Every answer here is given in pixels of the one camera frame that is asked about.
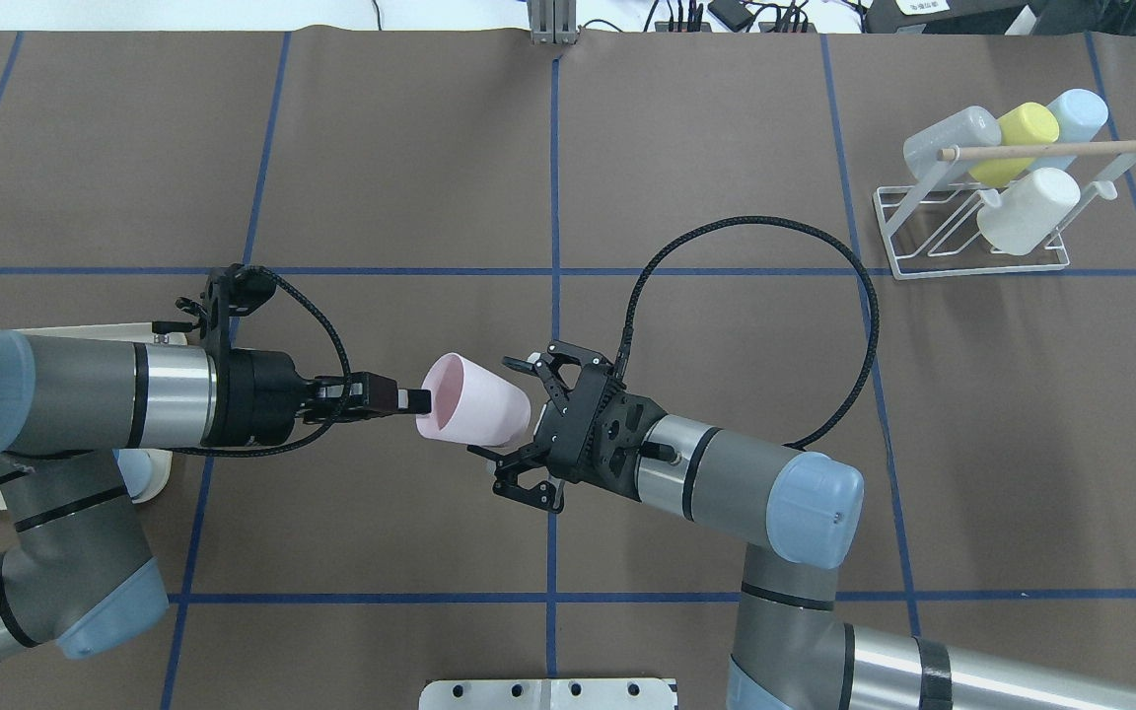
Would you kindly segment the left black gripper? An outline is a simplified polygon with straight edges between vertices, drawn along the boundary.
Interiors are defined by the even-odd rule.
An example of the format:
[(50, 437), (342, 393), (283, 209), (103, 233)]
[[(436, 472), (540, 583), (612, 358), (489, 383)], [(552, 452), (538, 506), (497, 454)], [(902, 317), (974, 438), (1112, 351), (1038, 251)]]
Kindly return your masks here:
[(339, 419), (375, 419), (389, 415), (432, 414), (428, 390), (406, 390), (396, 381), (370, 371), (306, 379), (285, 352), (231, 349), (214, 354), (216, 399), (206, 448), (270, 448), (287, 442), (296, 418), (316, 421), (334, 412)]

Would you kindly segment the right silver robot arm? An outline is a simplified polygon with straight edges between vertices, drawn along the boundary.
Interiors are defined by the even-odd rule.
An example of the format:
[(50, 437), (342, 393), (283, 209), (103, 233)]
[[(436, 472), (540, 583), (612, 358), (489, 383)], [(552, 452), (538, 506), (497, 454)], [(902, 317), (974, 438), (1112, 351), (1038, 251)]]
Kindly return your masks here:
[(563, 484), (586, 482), (744, 541), (730, 709), (1136, 709), (1126, 684), (840, 620), (864, 508), (857, 468), (667, 414), (603, 354), (562, 341), (506, 365), (545, 387), (541, 414), (469, 361), (436, 394), (493, 463), (496, 494), (558, 512)]

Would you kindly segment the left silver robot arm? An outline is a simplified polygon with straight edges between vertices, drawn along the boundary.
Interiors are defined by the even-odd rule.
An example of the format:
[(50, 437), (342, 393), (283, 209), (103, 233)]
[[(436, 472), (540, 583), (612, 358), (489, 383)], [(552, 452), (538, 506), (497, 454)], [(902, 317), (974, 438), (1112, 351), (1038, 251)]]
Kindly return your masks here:
[(153, 628), (170, 598), (120, 468), (131, 450), (272, 456), (296, 421), (431, 412), (370, 373), (306, 379), (284, 352), (0, 329), (0, 662), (55, 643), (90, 658)]

